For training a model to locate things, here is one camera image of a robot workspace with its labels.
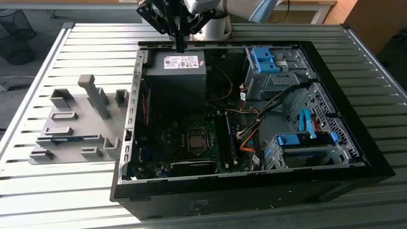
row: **wire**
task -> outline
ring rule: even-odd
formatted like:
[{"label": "wire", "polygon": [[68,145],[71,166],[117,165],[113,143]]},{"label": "wire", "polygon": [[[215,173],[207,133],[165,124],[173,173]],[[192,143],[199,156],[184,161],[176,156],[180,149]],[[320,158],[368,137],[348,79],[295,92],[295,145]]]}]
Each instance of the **wire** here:
[{"label": "wire", "polygon": [[244,101],[240,102],[240,111],[249,112],[249,109],[247,110],[243,108],[243,103],[244,103]]},{"label": "wire", "polygon": [[272,23],[275,24],[275,23],[284,22],[284,21],[286,21],[286,19],[287,19],[288,13],[290,13],[290,0],[287,0],[287,11],[286,11],[286,16],[284,16],[284,18],[283,18],[283,19],[280,19],[280,20],[279,20],[279,21],[276,21],[276,22],[272,22]]},{"label": "wire", "polygon": [[235,109],[225,109],[225,108],[220,108],[220,107],[216,107],[213,104],[211,104],[208,101],[205,101],[205,103],[211,106],[211,107],[213,107],[216,110],[224,110],[224,111],[233,111],[233,112],[237,112],[237,113],[241,113],[241,114],[249,114],[251,112],[248,112],[248,111],[237,111],[237,110],[235,110]]},{"label": "wire", "polygon": [[243,141],[241,145],[240,145],[240,150],[245,150],[248,151],[248,148],[244,148],[245,143],[248,142],[249,138],[253,136],[255,132],[259,130],[259,126],[253,129],[252,133],[249,134],[249,136],[247,137],[247,139]]},{"label": "wire", "polygon": [[243,135],[245,135],[248,133],[248,131],[251,131],[251,129],[253,129],[256,127],[256,125],[262,123],[263,119],[264,119],[264,117],[258,119],[256,122],[249,126],[249,128],[247,128],[237,134],[237,137],[241,137]]},{"label": "wire", "polygon": [[251,149],[251,148],[241,148],[240,151],[248,151],[248,152],[252,152],[252,153],[256,152],[256,151],[255,151],[253,149]]},{"label": "wire", "polygon": [[312,123],[314,123],[314,128],[315,131],[322,131],[320,125],[318,124],[318,121],[315,119],[315,117],[311,117]]},{"label": "wire", "polygon": [[228,92],[228,94],[224,97],[217,98],[217,99],[208,99],[207,101],[219,101],[219,100],[223,100],[223,99],[225,99],[231,95],[231,93],[233,91],[233,84],[231,82],[231,78],[228,77],[228,75],[224,73],[224,71],[221,71],[220,68],[213,67],[213,69],[216,69],[224,75],[224,77],[228,79],[228,82],[229,82],[229,92]]},{"label": "wire", "polygon": [[16,75],[16,76],[3,76],[1,78],[36,78],[35,76]]},{"label": "wire", "polygon": [[283,98],[295,90],[310,87],[311,83],[300,83],[298,85],[292,85],[286,90],[283,90],[263,106],[262,110],[259,111],[258,118],[263,115],[264,112],[270,111],[271,109],[276,108],[283,103]]}]

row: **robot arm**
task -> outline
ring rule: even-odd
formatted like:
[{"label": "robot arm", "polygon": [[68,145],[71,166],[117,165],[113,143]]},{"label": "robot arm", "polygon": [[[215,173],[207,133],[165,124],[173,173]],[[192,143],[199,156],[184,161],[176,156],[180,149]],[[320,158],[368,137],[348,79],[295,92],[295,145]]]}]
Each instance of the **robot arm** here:
[{"label": "robot arm", "polygon": [[137,13],[159,33],[173,37],[176,52],[184,52],[185,39],[212,19],[219,2],[220,0],[143,0]]},{"label": "robot arm", "polygon": [[137,13],[161,34],[168,34],[176,42],[176,52],[184,52],[185,40],[189,34],[196,34],[204,25],[204,31],[217,31],[223,35],[224,24],[215,21],[223,19],[216,10],[224,15],[231,13],[251,22],[263,23],[271,11],[282,0],[141,0]]}]

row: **black cable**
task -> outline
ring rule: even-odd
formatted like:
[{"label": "black cable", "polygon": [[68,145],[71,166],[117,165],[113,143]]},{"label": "black cable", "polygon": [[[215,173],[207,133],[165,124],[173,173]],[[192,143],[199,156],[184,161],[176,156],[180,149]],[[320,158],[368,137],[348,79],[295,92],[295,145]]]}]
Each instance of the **black cable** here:
[{"label": "black cable", "polygon": [[267,111],[271,111],[274,108],[276,108],[282,103],[284,102],[283,98],[295,90],[307,88],[311,86],[310,82],[300,83],[299,85],[290,86],[286,90],[283,90],[263,106],[263,108],[259,110],[256,121],[252,123],[252,125],[239,134],[239,136],[243,136],[248,133],[251,129],[253,129],[263,121],[264,115]]},{"label": "black cable", "polygon": [[264,154],[260,152],[260,140],[259,140],[259,131],[253,135],[253,145],[255,145],[255,155],[259,158],[259,166],[256,171],[262,170],[263,168],[263,162],[264,162]]},{"label": "black cable", "polygon": [[284,18],[283,18],[283,19],[280,19],[280,20],[279,20],[279,21],[276,21],[276,22],[272,22],[272,23],[275,24],[275,23],[284,22],[284,21],[286,21],[286,19],[287,19],[288,13],[290,13],[290,0],[287,0],[287,11],[286,11],[286,16],[284,16]]},{"label": "black cable", "polygon": [[[220,95],[220,91],[217,91],[217,98],[220,98],[221,97],[221,95]],[[227,101],[224,101],[224,100],[220,100],[219,102],[221,102],[225,106],[227,106],[227,108],[228,109],[232,109],[232,107],[231,107],[231,105],[228,104],[228,102]]]}]

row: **metal table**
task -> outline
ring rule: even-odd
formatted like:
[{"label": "metal table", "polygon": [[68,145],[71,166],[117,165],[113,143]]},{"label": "metal table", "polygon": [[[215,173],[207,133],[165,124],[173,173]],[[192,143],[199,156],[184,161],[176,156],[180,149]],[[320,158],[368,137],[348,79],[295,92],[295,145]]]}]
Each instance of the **metal table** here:
[{"label": "metal table", "polygon": [[232,29],[235,40],[314,42],[396,176],[324,204],[140,222],[108,200],[113,162],[32,166],[27,159],[52,90],[84,94],[76,85],[80,74],[93,74],[105,93],[129,89],[137,41],[167,36],[140,24],[67,25],[0,143],[0,227],[407,227],[407,95],[352,31],[336,25],[279,24],[233,24]]}]

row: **floor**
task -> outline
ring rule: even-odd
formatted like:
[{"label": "floor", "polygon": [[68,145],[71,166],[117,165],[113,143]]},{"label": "floor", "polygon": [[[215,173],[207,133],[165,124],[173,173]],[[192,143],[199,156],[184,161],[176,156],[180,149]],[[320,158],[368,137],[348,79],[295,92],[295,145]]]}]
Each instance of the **floor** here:
[{"label": "floor", "polygon": [[[29,40],[29,45],[36,52],[36,59],[31,63],[13,66],[0,58],[0,78],[4,76],[35,76],[48,50],[65,22],[80,23],[140,23],[141,19],[133,10],[57,10],[57,18],[48,18],[47,10],[24,10],[32,28],[37,35]],[[407,44],[391,41],[379,54],[379,60],[386,62],[387,69],[400,85],[407,89],[404,65],[407,60]],[[31,78],[8,78],[12,85],[8,92],[0,92],[0,129],[7,128],[13,114],[19,108],[24,95],[31,85]]]}]

